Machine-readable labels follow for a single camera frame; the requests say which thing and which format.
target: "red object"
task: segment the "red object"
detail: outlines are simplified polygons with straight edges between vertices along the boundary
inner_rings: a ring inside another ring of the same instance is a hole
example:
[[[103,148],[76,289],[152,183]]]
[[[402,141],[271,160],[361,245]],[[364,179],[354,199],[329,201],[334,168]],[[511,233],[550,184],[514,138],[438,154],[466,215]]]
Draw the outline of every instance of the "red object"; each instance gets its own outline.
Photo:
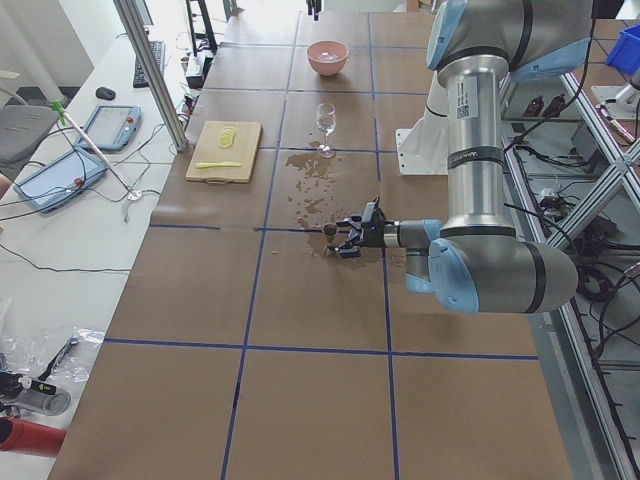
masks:
[[[13,417],[0,418],[0,450],[55,457],[67,434],[65,430]]]

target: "gray chair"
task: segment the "gray chair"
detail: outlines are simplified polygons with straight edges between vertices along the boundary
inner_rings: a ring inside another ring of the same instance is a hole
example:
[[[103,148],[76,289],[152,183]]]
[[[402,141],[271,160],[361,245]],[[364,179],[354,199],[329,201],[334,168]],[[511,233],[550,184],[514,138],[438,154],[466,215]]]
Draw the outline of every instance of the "gray chair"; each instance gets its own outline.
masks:
[[[15,73],[0,70],[0,78],[16,77]],[[0,92],[19,103],[0,108],[0,171],[13,180],[55,125],[58,114],[49,107],[28,105],[1,86]]]

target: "white desk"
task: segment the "white desk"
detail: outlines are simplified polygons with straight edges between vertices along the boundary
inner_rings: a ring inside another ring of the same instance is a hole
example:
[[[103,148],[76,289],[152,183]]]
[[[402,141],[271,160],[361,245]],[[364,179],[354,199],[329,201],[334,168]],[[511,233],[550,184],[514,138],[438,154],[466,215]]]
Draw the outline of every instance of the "white desk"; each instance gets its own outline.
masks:
[[[171,98],[178,105],[184,96],[184,73],[180,53],[172,53],[167,45],[165,81]],[[104,59],[87,79],[67,111],[83,124],[98,104],[139,105],[143,120],[131,144],[117,155],[109,155],[117,163],[151,137],[154,127],[162,124],[151,91],[133,89],[134,53],[126,36],[116,39]],[[112,102],[98,100],[94,92],[99,86],[116,91]],[[73,141],[76,134],[68,131]],[[65,138],[56,134],[47,138],[32,160],[49,163],[70,149]],[[142,150],[149,159],[134,154],[117,169],[133,182],[148,167],[137,188],[161,191],[174,157],[174,149],[165,129]],[[38,166],[27,165],[18,179],[33,173]],[[101,194],[121,198],[125,190],[109,172],[94,185]],[[0,201],[0,218],[31,211],[26,204],[6,205],[19,200],[10,190]],[[4,232],[0,244],[31,259],[40,266],[54,268],[115,268],[129,269],[138,252],[149,223],[149,216],[157,202],[156,195],[145,195],[131,203],[129,220],[124,221],[124,207],[128,200],[112,203],[92,191],[86,191],[59,210],[47,215],[34,214],[15,220],[0,221]],[[25,261],[0,251],[0,298],[10,297],[11,307],[6,316],[4,337],[22,341],[33,339],[43,345],[40,356],[46,364],[73,334],[74,328],[104,332],[127,280],[127,274],[54,273],[36,270]],[[82,352],[91,361],[96,349]],[[37,376],[41,372],[32,372]],[[46,425],[68,428],[78,405],[83,384],[63,385],[73,396],[71,407],[59,417],[46,417],[25,412],[24,418]],[[0,453],[0,471],[12,480],[38,480],[48,476],[53,459]]]

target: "pink bowl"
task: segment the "pink bowl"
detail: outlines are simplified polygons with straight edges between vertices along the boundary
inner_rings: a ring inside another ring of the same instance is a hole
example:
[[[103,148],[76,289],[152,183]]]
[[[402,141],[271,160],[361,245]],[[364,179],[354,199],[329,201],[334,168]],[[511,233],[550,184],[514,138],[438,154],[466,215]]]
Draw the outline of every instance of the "pink bowl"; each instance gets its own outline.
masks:
[[[330,77],[342,70],[348,56],[349,49],[346,45],[331,40],[316,42],[307,48],[311,68],[323,77]]]

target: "label sticker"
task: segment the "label sticker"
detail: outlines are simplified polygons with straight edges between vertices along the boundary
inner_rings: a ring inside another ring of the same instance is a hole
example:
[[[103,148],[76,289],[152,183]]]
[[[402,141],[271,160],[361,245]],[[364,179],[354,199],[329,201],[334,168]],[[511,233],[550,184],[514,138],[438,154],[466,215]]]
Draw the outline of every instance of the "label sticker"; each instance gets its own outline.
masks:
[[[456,83],[455,95],[449,101],[449,118],[478,118],[478,79],[467,77]]]

